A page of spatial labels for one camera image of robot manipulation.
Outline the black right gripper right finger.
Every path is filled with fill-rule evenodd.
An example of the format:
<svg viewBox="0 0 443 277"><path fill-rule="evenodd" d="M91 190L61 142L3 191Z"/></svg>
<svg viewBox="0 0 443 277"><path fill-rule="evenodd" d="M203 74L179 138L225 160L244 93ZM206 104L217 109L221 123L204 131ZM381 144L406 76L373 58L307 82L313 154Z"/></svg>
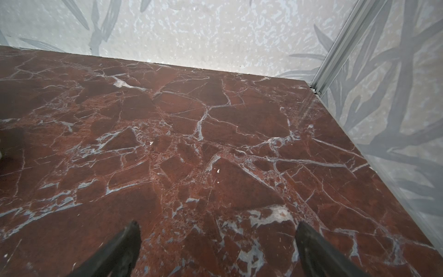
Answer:
<svg viewBox="0 0 443 277"><path fill-rule="evenodd" d="M295 241L307 277L368 276L306 222L298 224Z"/></svg>

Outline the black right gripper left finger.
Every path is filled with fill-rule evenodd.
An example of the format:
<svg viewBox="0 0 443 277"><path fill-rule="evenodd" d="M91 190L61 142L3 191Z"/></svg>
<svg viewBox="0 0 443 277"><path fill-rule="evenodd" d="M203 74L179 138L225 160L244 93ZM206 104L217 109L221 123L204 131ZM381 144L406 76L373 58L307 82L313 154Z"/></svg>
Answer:
<svg viewBox="0 0 443 277"><path fill-rule="evenodd" d="M133 220L69 276L129 277L136 266L140 249L140 226Z"/></svg>

